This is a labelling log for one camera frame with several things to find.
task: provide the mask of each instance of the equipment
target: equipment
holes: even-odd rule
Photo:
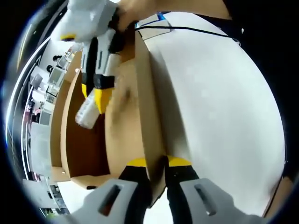
[[[144,163],[131,161],[119,179],[111,179],[90,193],[82,208],[57,217],[59,224],[141,224],[151,203],[151,187]],[[246,215],[233,198],[208,179],[199,179],[189,161],[165,157],[165,181],[174,224],[263,224],[266,219]]]
[[[95,88],[95,102],[105,113],[114,89],[113,68],[120,62],[117,52],[124,47],[117,30],[117,4],[109,0],[70,0],[59,24],[60,39],[83,43],[82,92],[87,98]]]

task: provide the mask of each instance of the desk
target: desk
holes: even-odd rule
[[[193,14],[164,16],[172,26],[223,33]],[[285,159],[278,107],[261,72],[228,38],[173,30],[145,42],[153,55],[169,153],[190,159],[199,177],[231,194],[237,208],[261,216]],[[66,205],[74,208],[87,192],[73,194],[72,184],[60,190]],[[147,211],[151,216],[145,223],[161,223],[161,213],[164,223],[171,223],[168,201],[162,198],[159,209],[155,204]]]

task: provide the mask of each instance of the white tabletop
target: white tabletop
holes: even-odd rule
[[[165,17],[172,26],[223,33],[193,14]],[[259,69],[228,38],[173,30],[146,44],[170,153],[190,159],[199,177],[231,194],[237,208],[262,215],[285,148],[278,108]],[[71,182],[58,185],[70,212],[88,194]],[[166,195],[147,210],[144,223],[162,219],[172,223]]]

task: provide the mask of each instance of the cardboard box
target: cardboard box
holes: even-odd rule
[[[51,179],[55,182],[72,180],[91,189],[117,178],[131,160],[144,157],[154,202],[165,188],[163,167],[159,165],[165,148],[148,49],[138,32],[132,32],[127,39],[105,118],[100,117],[92,130],[75,122],[84,101],[81,72],[75,74],[81,53],[75,55],[53,114]]]

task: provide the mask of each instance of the black cable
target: black cable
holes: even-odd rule
[[[205,33],[205,34],[212,34],[212,35],[215,35],[215,36],[228,37],[228,38],[231,38],[231,39],[233,39],[234,41],[237,41],[237,42],[238,42],[238,40],[237,40],[236,38],[233,38],[233,37],[228,36],[228,35],[223,35],[223,34],[213,33],[213,32],[210,32],[210,31],[206,31],[206,30],[202,30],[202,29],[195,29],[195,28],[191,28],[191,27],[143,26],[143,27],[135,28],[135,30],[141,30],[141,29],[187,29],[187,30],[192,30],[192,31],[196,31],[196,32]]]

